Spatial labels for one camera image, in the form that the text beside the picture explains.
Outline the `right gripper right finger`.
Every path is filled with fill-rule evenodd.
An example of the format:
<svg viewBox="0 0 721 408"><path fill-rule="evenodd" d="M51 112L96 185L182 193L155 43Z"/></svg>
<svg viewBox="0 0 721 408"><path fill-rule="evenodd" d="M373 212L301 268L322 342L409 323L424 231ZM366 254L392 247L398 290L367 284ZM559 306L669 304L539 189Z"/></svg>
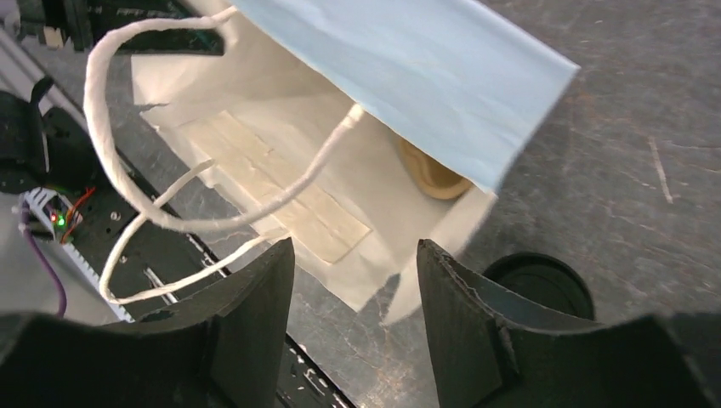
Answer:
<svg viewBox="0 0 721 408"><path fill-rule="evenodd" d="M483 272L433 241L418 243L441 406L715 406L714 313L645 314L603 324L535 303Z"/></svg>

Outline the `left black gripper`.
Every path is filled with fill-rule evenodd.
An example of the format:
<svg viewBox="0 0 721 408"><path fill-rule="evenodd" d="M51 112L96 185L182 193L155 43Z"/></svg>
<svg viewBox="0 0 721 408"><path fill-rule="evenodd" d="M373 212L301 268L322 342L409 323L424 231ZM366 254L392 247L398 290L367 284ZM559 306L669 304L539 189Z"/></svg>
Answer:
<svg viewBox="0 0 721 408"><path fill-rule="evenodd" d="M181 20L200 14L176 0L18 0L20 37L34 37L48 48L66 45L89 51L108 32L148 19ZM221 55L224 40L213 29L149 31L120 47L125 54Z"/></svg>

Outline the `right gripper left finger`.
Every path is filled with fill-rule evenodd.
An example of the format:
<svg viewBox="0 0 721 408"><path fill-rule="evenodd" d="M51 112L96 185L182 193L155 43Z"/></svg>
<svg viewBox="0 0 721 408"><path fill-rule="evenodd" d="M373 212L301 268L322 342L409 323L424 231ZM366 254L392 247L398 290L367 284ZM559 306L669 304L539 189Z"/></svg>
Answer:
<svg viewBox="0 0 721 408"><path fill-rule="evenodd" d="M276 242L245 268L138 321L1 318L4 407L271 407L294 281Z"/></svg>

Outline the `brown pulp cup carrier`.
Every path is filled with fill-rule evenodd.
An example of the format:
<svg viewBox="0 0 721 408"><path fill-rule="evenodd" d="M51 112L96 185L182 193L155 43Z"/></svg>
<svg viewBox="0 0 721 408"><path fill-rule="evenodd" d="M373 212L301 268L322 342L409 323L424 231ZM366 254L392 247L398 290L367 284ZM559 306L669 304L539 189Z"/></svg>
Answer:
<svg viewBox="0 0 721 408"><path fill-rule="evenodd" d="M427 196L439 200L456 199L473 184L445 167L433 157L398 137L400 159L416 186Z"/></svg>

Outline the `light blue paper bag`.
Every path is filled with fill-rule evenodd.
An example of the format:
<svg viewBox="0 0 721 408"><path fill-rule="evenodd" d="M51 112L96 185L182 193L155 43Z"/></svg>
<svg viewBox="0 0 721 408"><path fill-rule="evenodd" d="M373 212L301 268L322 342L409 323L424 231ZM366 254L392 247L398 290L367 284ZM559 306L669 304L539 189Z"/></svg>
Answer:
<svg viewBox="0 0 721 408"><path fill-rule="evenodd" d="M83 110L116 191L137 217L101 272L117 304L155 298L211 274L134 295L109 283L144 224L183 233L290 236L298 265L354 310L398 275L384 321L421 304L416 244L457 253L497 198L508 170L563 96L578 65L476 1L204 1L196 18L148 19L105 34L88 56ZM212 57L140 57L145 120L189 170L151 199L115 149L105 91L112 57L133 37L218 30ZM452 200L424 194L401 137L473 186Z"/></svg>

